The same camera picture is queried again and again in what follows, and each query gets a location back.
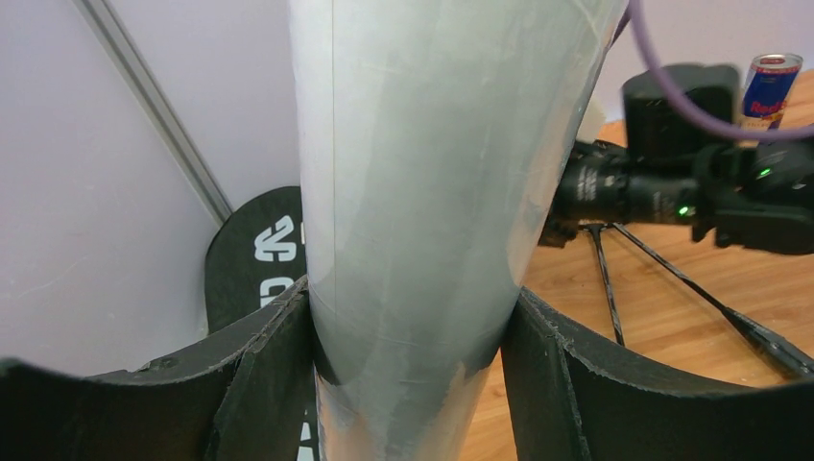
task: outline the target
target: black tripod leg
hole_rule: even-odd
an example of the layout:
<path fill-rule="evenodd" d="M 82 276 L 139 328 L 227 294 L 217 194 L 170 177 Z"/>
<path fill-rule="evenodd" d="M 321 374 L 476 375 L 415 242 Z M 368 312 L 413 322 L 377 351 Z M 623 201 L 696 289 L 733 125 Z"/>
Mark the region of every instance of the black tripod leg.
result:
<path fill-rule="evenodd" d="M 619 224 L 611 224 L 611 226 L 633 242 L 641 251 L 658 262 L 664 269 L 670 271 L 671 274 L 689 286 L 692 291 L 698 293 L 699 296 L 718 309 L 730 324 L 738 330 L 741 336 L 754 347 L 757 353 L 766 357 L 781 373 L 790 377 L 814 377 L 814 359 L 808 356 L 808 354 L 798 349 L 781 335 L 715 299 L 715 297 L 681 272 L 676 266 L 670 264 L 652 248 L 636 238 L 636 236 L 625 229 L 624 226 Z"/>
<path fill-rule="evenodd" d="M 613 297 L 613 286 L 611 276 L 608 274 L 608 262 L 605 260 L 605 252 L 602 250 L 602 231 L 607 228 L 605 224 L 586 224 L 582 228 L 590 233 L 593 246 L 596 248 L 596 256 L 599 259 L 599 270 L 602 272 L 602 282 L 605 283 L 605 296 L 608 298 L 608 309 L 610 309 L 610 320 L 613 322 L 613 334 L 616 342 L 620 346 L 625 345 L 625 336 L 622 334 L 622 323 L 619 321 L 619 312 L 616 310 L 616 300 Z"/>

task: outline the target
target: black equipment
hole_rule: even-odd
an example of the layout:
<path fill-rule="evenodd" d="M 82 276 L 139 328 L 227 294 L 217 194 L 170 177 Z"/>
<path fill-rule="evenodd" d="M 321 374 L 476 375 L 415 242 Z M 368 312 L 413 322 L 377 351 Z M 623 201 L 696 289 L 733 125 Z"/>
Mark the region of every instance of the black equipment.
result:
<path fill-rule="evenodd" d="M 687 96 L 725 121 L 740 82 L 727 66 L 667 67 Z M 577 142 L 539 244 L 563 247 L 580 221 L 692 228 L 699 242 L 782 255 L 814 253 L 814 139 L 734 145 L 689 125 L 645 73 L 623 87 L 629 147 Z"/>

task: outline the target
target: white wall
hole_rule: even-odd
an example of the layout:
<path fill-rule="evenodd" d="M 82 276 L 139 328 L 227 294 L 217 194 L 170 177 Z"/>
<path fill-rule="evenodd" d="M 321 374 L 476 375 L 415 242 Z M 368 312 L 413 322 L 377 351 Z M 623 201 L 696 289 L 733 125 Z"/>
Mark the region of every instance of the white wall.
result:
<path fill-rule="evenodd" d="M 236 209 L 299 184 L 287 0 L 110 0 Z"/>
<path fill-rule="evenodd" d="M 814 64 L 811 0 L 643 0 L 648 28 L 665 64 L 733 63 L 744 78 L 754 56 L 789 52 Z M 622 117 L 620 88 L 644 65 L 626 31 L 608 54 L 594 97 L 609 119 Z"/>
<path fill-rule="evenodd" d="M 72 2 L 0 11 L 0 357 L 90 375 L 204 337 L 213 217 Z"/>

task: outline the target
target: white cylindrical tube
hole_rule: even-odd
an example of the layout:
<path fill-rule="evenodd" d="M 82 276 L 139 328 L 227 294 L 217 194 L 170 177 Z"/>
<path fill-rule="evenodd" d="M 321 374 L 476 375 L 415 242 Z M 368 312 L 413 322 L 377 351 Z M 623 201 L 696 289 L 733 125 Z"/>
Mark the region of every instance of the white cylindrical tube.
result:
<path fill-rule="evenodd" d="M 289 3 L 328 461 L 457 458 L 624 4 Z"/>

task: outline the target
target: black curved panel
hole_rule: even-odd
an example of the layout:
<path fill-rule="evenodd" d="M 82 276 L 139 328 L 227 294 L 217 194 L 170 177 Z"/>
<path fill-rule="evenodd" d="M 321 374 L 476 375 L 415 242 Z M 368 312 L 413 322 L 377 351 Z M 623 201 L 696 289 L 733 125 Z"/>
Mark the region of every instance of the black curved panel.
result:
<path fill-rule="evenodd" d="M 299 187 L 254 197 L 228 217 L 206 251 L 203 291 L 209 332 L 251 314 L 304 275 Z"/>
<path fill-rule="evenodd" d="M 811 459 L 814 381 L 753 389 L 624 349 L 524 290 L 502 349 L 518 459 Z"/>
<path fill-rule="evenodd" d="M 133 373 L 0 361 L 0 459 L 295 459 L 312 368 L 304 287 Z"/>

